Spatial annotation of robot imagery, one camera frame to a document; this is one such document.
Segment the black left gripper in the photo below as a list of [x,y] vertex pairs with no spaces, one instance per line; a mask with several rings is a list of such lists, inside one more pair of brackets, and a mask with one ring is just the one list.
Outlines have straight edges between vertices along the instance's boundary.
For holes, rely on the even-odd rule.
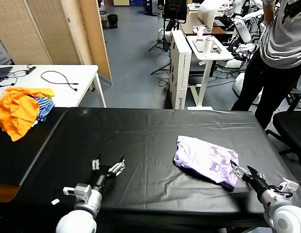
[[124,169],[125,159],[123,155],[113,166],[100,165],[99,159],[92,160],[91,188],[99,192],[104,192],[107,181],[112,176],[118,176]]

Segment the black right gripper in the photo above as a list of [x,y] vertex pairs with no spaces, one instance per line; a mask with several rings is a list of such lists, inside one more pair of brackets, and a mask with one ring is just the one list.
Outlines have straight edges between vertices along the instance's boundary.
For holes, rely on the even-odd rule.
[[268,190],[268,184],[265,181],[266,177],[263,173],[257,171],[251,166],[247,166],[249,170],[247,171],[233,160],[231,160],[231,166],[232,172],[242,181],[247,182],[258,195],[261,195],[263,192]]

